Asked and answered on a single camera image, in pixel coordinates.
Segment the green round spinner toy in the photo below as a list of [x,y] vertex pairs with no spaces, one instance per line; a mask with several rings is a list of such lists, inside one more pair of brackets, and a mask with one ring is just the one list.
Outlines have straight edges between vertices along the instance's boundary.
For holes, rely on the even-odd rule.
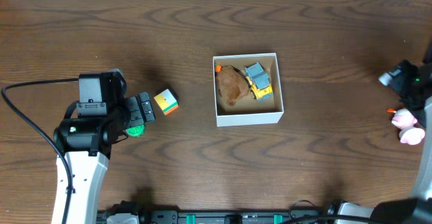
[[143,133],[145,132],[145,125],[138,125],[138,126],[134,126],[132,128],[129,128],[126,130],[126,133],[131,136],[131,137],[140,137],[141,135],[143,135]]

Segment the multicolour puzzle cube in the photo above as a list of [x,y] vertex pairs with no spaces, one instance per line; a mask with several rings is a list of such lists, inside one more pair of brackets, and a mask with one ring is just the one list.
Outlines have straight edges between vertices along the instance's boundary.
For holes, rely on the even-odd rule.
[[169,89],[165,89],[164,91],[157,94],[154,97],[154,100],[164,115],[170,114],[179,107],[177,99]]

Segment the white pink duck figure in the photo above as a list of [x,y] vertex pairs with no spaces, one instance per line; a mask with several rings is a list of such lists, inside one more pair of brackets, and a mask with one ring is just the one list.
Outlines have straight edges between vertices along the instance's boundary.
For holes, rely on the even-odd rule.
[[416,127],[418,120],[409,110],[389,108],[387,112],[393,114],[391,123],[400,129],[399,139],[402,144],[417,145],[421,143],[425,137],[425,131]]

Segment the brown plush toy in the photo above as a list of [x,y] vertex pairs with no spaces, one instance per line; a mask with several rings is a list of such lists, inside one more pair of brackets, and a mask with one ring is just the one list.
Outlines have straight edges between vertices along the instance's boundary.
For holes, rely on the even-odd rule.
[[231,65],[215,66],[215,81],[218,95],[229,106],[234,106],[249,93],[249,85],[236,68]]

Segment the yellow grey toy truck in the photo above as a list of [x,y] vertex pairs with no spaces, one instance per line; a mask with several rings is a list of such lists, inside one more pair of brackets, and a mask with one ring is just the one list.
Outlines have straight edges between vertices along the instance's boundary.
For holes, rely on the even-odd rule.
[[250,86],[251,97],[257,101],[264,101],[273,95],[269,74],[257,61],[245,68],[245,76]]

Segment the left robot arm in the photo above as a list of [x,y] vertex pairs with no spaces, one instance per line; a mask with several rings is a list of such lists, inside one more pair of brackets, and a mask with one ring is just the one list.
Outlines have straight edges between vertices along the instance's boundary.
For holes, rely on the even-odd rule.
[[111,147],[141,136],[155,120],[147,92],[126,97],[122,72],[80,74],[78,101],[54,131],[59,148],[57,192],[52,223],[95,223]]

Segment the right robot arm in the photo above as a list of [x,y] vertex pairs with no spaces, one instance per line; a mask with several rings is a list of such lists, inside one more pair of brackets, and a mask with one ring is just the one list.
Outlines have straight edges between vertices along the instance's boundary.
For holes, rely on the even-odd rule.
[[391,111],[402,144],[422,144],[420,165],[408,198],[382,202],[373,208],[341,201],[324,213],[324,223],[431,222],[431,45],[422,65],[407,60],[379,77],[382,85],[399,96],[400,109]]

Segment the white cardboard box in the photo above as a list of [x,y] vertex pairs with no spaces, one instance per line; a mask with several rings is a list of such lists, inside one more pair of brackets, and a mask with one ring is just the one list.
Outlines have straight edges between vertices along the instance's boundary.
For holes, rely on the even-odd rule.
[[242,74],[246,67],[259,62],[269,74],[269,81],[273,87],[273,95],[264,100],[257,101],[246,96],[229,106],[226,100],[219,95],[217,83],[213,83],[215,97],[215,114],[217,126],[257,125],[278,123],[284,114],[284,102],[281,91],[277,55],[275,53],[259,53],[249,55],[214,56],[213,64],[231,65]]

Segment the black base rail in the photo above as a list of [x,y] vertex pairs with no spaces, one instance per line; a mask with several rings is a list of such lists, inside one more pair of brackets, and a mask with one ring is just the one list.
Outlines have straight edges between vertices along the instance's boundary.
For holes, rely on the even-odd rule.
[[339,211],[341,204],[339,201],[333,202],[326,207],[320,207],[307,200],[299,200],[286,210],[182,211],[176,206],[143,206],[136,202],[123,200],[106,211],[99,211],[95,223],[278,224],[299,217],[333,215]]

